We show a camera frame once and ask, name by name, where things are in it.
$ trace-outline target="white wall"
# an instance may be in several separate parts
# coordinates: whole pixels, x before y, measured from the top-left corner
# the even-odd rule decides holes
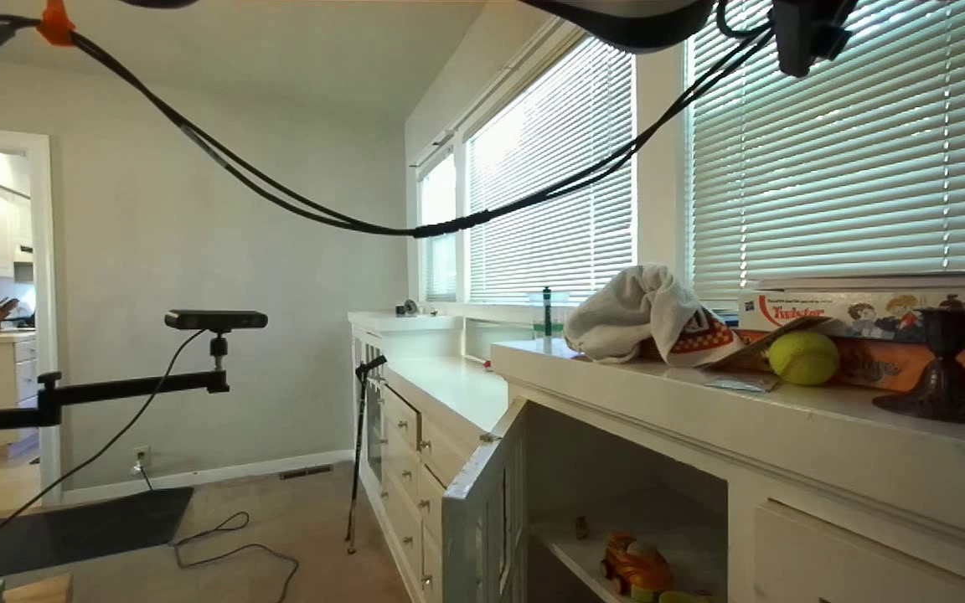
[[[403,124],[339,108],[165,90],[183,113],[284,185],[348,214],[403,225]],[[266,333],[230,333],[230,397],[165,397],[71,483],[128,480],[133,445],[154,472],[246,465],[348,450],[348,307],[405,294],[405,245],[257,205],[133,90],[104,70],[0,64],[0,132],[52,141],[61,370],[68,381],[160,374],[170,305],[262,307]],[[207,370],[202,340],[180,370]],[[64,465],[87,458],[138,402],[68,417]]]
[[[431,153],[431,141],[446,141],[480,96],[485,96],[500,82],[503,87],[523,87],[537,70],[534,61],[523,61],[537,42],[552,30],[552,17],[523,7],[523,4],[485,4],[476,28],[463,47],[449,56],[438,82],[425,90],[414,111],[405,121],[405,153],[423,162]],[[574,38],[574,28],[561,28],[551,43],[538,43],[537,53],[552,53]],[[639,129],[652,124],[666,103],[680,93],[680,51],[639,53],[638,61],[638,121]],[[638,157],[638,187],[639,187],[639,236],[638,256],[644,265],[671,265],[683,274],[683,166],[680,166],[680,124],[666,124]]]

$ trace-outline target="doorway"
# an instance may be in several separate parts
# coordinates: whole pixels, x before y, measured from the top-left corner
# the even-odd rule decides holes
[[[10,239],[10,258],[0,245],[0,307],[10,305],[0,344],[16,348],[16,372],[12,364],[0,372],[0,408],[32,405],[32,380],[57,370],[49,197],[46,133],[0,132],[0,239]],[[49,485],[57,472],[57,430],[0,432],[0,517]]]

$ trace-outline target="cloth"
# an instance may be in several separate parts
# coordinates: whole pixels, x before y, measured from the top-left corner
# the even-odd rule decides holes
[[[566,323],[566,344],[586,359],[631,362],[647,340],[671,364],[713,364],[745,348],[664,265],[620,273]]]

